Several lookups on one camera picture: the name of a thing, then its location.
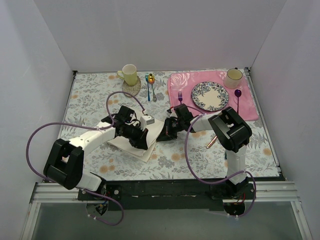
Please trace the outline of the white cloth napkin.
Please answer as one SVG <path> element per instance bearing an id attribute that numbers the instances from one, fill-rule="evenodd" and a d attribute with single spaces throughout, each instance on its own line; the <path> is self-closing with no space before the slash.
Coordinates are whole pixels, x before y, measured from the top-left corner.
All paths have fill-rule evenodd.
<path id="1" fill-rule="evenodd" d="M 163 126 L 164 122 L 158 119 L 144 130 L 139 126 L 124 123 L 116 127 L 115 138 L 108 143 L 146 163 L 152 155 Z"/>

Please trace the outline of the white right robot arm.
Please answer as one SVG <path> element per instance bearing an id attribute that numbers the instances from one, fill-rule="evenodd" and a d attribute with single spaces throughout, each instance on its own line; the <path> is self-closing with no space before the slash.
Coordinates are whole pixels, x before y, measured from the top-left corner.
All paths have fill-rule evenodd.
<path id="1" fill-rule="evenodd" d="M 175 140 L 178 132 L 186 131 L 184 141 L 184 154 L 190 173 L 199 182 L 207 185 L 222 184 L 218 188 L 215 197 L 228 196 L 237 199 L 245 194 L 247 187 L 248 171 L 246 171 L 246 150 L 252 136 L 252 130 L 241 116 L 232 108 L 217 113 L 200 114 L 193 116 L 189 108 L 184 103 L 175 106 L 170 117 L 166 118 L 161 133 L 157 137 L 157 142 Z M 188 159 L 188 137 L 190 133 L 201 131 L 214 131 L 215 137 L 225 149 L 225 159 L 227 160 L 227 174 L 222 180 L 209 182 L 200 179 L 192 170 Z"/>

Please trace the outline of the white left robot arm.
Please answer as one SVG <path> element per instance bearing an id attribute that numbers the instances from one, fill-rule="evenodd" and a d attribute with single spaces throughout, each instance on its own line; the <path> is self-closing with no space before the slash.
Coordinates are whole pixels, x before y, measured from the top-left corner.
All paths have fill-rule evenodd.
<path id="1" fill-rule="evenodd" d="M 154 122 L 150 115 L 137 119 L 133 109 L 122 106 L 118 113 L 103 118 L 92 130 L 69 140 L 56 140 L 43 174 L 68 190 L 87 189 L 95 200 L 101 200 L 107 193 L 103 178 L 83 170 L 85 156 L 117 137 L 128 139 L 136 149 L 147 150 L 147 125 Z"/>

